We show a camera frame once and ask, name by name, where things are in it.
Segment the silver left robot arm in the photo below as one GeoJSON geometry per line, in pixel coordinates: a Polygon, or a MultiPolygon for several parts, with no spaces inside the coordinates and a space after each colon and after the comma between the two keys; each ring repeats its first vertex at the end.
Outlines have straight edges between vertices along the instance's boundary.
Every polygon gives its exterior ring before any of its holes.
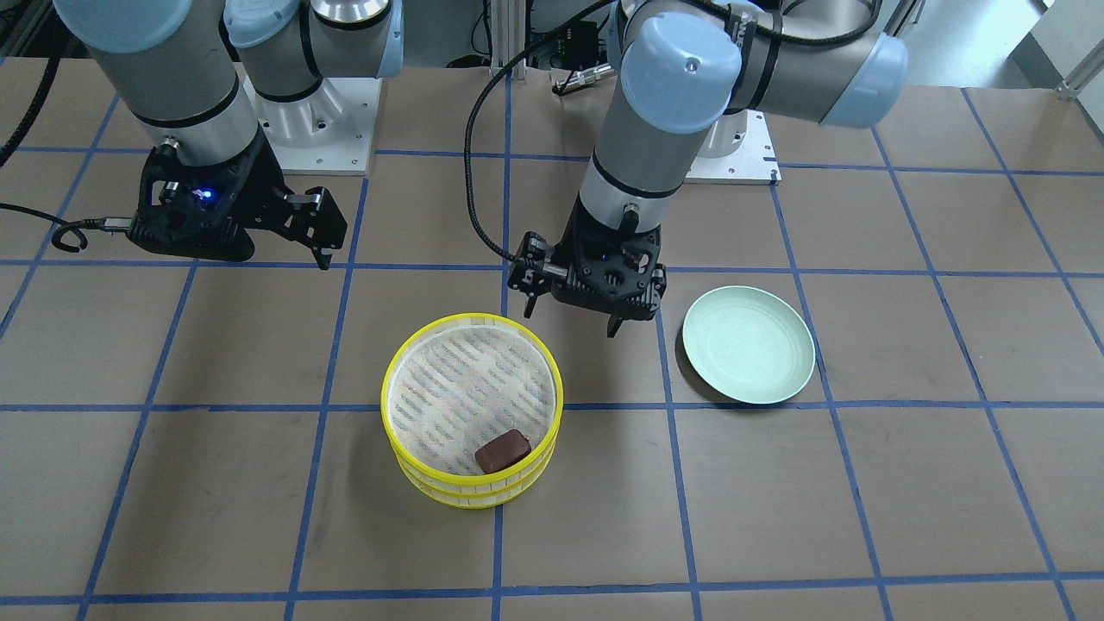
{"type": "Polygon", "coordinates": [[[667,287],[662,221],[722,119],[765,110],[868,129],[906,83],[907,46],[879,1],[615,1],[618,51],[599,136],[563,236],[528,232],[508,286],[527,299],[650,322],[667,287]]]}

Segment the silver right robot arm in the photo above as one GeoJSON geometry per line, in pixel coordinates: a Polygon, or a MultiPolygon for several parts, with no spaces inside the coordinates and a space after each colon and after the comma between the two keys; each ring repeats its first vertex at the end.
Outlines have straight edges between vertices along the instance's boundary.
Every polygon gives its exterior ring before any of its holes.
{"type": "Polygon", "coordinates": [[[348,224],[323,187],[363,173],[383,78],[404,60],[401,1],[59,1],[149,133],[137,207],[93,225],[149,253],[245,262],[252,229],[327,270],[348,224]]]}

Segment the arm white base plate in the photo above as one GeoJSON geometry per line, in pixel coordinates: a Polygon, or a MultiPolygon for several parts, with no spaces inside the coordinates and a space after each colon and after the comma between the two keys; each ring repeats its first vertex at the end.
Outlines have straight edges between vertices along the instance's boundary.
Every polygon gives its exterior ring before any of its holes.
{"type": "Polygon", "coordinates": [[[768,119],[762,110],[723,114],[705,134],[688,185],[776,185],[781,181],[768,119]]]}
{"type": "Polygon", "coordinates": [[[364,176],[373,150],[382,78],[321,78],[295,102],[264,98],[244,88],[284,173],[364,176]]]}

